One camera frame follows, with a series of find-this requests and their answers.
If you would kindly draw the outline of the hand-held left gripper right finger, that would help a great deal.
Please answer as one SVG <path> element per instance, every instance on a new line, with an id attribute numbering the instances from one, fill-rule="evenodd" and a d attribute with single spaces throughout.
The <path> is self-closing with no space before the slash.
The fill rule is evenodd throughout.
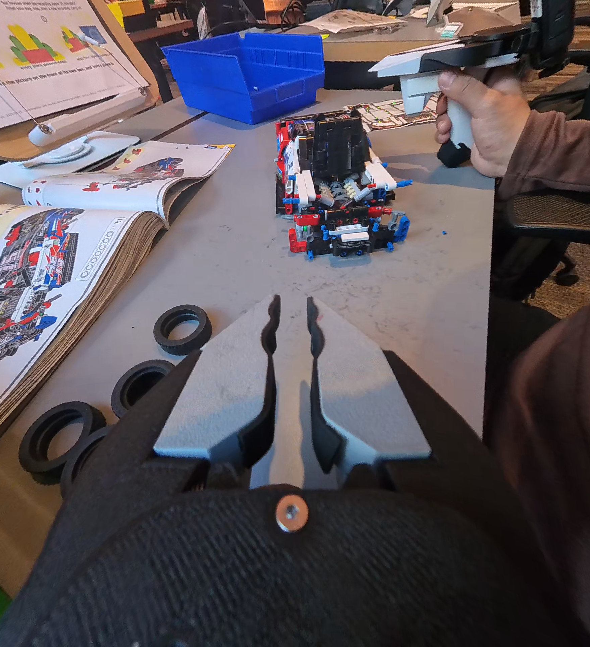
<path id="1" fill-rule="evenodd" d="M 430 458 L 429 443 L 380 346 L 311 296 L 307 326 L 312 442 L 323 473 Z"/>

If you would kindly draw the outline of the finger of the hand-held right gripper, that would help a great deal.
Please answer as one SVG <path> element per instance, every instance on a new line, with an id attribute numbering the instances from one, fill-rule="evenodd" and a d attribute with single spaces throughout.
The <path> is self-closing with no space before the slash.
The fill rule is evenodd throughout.
<path id="1" fill-rule="evenodd" d="M 414 76 L 463 67 L 467 56 L 460 54 L 470 46 L 468 40 L 457 39 L 418 47 L 402 53 L 390 54 L 375 63 L 369 72 L 378 77 Z"/>

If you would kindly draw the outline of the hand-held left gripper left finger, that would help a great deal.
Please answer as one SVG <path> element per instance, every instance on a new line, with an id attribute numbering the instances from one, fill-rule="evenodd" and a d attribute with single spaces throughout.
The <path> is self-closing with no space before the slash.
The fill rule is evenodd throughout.
<path id="1" fill-rule="evenodd" d="M 154 444 L 156 455 L 251 468 L 269 451 L 280 316 L 281 297 L 269 295 L 203 347 Z"/>

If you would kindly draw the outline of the toy brick race car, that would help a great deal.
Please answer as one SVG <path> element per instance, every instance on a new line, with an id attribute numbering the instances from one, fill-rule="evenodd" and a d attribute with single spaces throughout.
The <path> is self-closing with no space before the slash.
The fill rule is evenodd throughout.
<path id="1" fill-rule="evenodd" d="M 284 117 L 274 124 L 275 214 L 290 222 L 289 250 L 309 260 L 393 252 L 408 216 L 398 180 L 372 150 L 358 109 Z"/>

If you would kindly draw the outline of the person's right forearm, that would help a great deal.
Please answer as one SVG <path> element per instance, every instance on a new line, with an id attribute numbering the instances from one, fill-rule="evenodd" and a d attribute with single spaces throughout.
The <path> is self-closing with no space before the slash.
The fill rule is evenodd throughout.
<path id="1" fill-rule="evenodd" d="M 590 120 L 532 111 L 512 153 L 497 197 L 538 190 L 590 192 Z"/>

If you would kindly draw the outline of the grey desk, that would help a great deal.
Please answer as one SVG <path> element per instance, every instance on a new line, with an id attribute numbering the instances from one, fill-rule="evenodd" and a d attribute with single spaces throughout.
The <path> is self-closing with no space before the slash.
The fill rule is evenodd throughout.
<path id="1" fill-rule="evenodd" d="M 471 166 L 445 168 L 432 124 L 370 136 L 389 173 L 413 181 L 395 201 L 411 221 L 407 240 L 395 252 L 312 261 L 291 255 L 288 223 L 275 216 L 272 121 L 197 116 L 178 98 L 113 131 L 235 148 L 205 183 L 182 195 L 186 204 L 170 230 L 0 438 L 0 586 L 10 597 L 27 579 L 62 502 L 58 486 L 41 485 L 21 468 L 24 433 L 69 400 L 92 404 L 112 422 L 119 377 L 141 361 L 170 359 L 152 333 L 170 307 L 202 307 L 217 335 L 263 298 L 281 296 L 274 445 L 254 467 L 251 487 L 337 484 L 316 464 L 310 441 L 307 296 L 396 352 L 478 434 L 483 429 L 493 181 Z"/>

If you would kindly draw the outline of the person's right hand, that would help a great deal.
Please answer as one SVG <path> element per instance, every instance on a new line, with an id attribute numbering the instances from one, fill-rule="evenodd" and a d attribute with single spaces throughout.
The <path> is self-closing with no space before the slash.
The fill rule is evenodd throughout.
<path id="1" fill-rule="evenodd" d="M 449 141 L 452 121 L 448 101 L 471 115 L 471 163 L 484 176 L 501 178 L 525 128 L 531 110 L 512 67 L 492 69 L 486 83 L 462 71 L 445 70 L 438 78 L 441 95 L 436 105 L 435 141 Z"/>

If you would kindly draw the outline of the printed sticker sheet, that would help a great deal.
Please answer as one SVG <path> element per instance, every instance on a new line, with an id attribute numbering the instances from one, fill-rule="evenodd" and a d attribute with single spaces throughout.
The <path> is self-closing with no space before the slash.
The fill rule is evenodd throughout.
<path id="1" fill-rule="evenodd" d="M 438 94 L 432 94 L 424 110 L 414 115 L 405 112 L 403 99 L 346 105 L 343 109 L 348 112 L 357 110 L 361 115 L 364 130 L 372 133 L 435 122 L 437 100 Z"/>

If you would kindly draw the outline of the scattered printed papers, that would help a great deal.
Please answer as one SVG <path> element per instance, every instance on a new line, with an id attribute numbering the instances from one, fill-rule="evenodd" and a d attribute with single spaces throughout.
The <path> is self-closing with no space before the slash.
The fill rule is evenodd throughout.
<path id="1" fill-rule="evenodd" d="M 342 9 L 326 13 L 302 26 L 321 33 L 347 34 L 384 29 L 396 30 L 406 24 L 406 20 L 395 16 Z"/>

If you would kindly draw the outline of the black toy tyre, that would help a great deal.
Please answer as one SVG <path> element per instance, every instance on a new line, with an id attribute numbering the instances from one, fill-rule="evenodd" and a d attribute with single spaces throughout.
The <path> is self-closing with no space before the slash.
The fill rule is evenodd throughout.
<path id="1" fill-rule="evenodd" d="M 113 427 L 114 425 L 107 425 L 90 433 L 86 437 L 79 439 L 71 449 L 70 457 L 66 460 L 60 476 L 60 494 L 63 500 L 69 495 L 74 482 L 88 462 L 91 454 Z"/>
<path id="2" fill-rule="evenodd" d="M 192 322 L 196 326 L 187 336 L 171 339 L 171 332 L 179 325 Z M 185 357 L 200 350 L 211 338 L 211 322 L 205 310 L 192 305 L 178 305 L 165 311 L 154 324 L 154 339 L 159 347 L 170 355 Z"/>
<path id="3" fill-rule="evenodd" d="M 127 370 L 117 381 L 111 394 L 111 408 L 121 419 L 156 384 L 173 369 L 175 364 L 167 360 L 147 360 Z"/>
<path id="4" fill-rule="evenodd" d="M 53 438 L 66 426 L 80 423 L 78 440 L 66 452 L 50 458 L 48 449 Z M 26 431 L 21 441 L 18 458 L 24 471 L 44 483 L 60 481 L 67 462 L 74 457 L 81 441 L 106 425 L 100 410 L 82 401 L 61 403 L 39 416 Z"/>

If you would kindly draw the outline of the person's brown shirt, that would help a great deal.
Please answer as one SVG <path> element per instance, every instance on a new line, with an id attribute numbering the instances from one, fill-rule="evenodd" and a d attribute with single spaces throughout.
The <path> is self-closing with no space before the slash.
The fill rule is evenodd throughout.
<path id="1" fill-rule="evenodd" d="M 512 360 L 490 447 L 590 633 L 590 304 Z"/>

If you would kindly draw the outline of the toy car instruction booklet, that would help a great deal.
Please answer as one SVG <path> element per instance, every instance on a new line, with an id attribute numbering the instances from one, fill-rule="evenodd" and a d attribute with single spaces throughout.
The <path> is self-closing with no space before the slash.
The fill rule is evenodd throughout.
<path id="1" fill-rule="evenodd" d="M 168 228 L 149 211 L 0 205 L 0 430 Z"/>

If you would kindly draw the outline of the tan clipboard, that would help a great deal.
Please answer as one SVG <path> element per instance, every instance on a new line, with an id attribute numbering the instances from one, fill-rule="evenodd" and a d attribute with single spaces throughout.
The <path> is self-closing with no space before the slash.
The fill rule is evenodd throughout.
<path id="1" fill-rule="evenodd" d="M 89 3 L 93 5 L 100 22 L 120 50 L 148 82 L 148 86 L 1 128 L 0 160 L 30 159 L 113 120 L 154 107 L 159 98 L 159 88 L 150 67 L 105 2 Z"/>

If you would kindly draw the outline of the white stand base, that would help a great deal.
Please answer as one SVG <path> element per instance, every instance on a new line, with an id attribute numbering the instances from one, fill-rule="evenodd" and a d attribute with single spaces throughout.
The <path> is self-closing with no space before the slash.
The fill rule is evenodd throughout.
<path id="1" fill-rule="evenodd" d="M 37 179 L 72 174 L 112 158 L 140 138 L 106 131 L 94 131 L 39 156 L 0 165 L 0 183 L 24 188 Z"/>

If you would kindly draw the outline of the printed instruction sheet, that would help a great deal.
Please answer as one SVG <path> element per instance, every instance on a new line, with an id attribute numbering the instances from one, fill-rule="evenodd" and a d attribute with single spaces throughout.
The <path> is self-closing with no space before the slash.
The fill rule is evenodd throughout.
<path id="1" fill-rule="evenodd" d="M 147 86 L 89 1 L 0 1 L 0 129 Z"/>

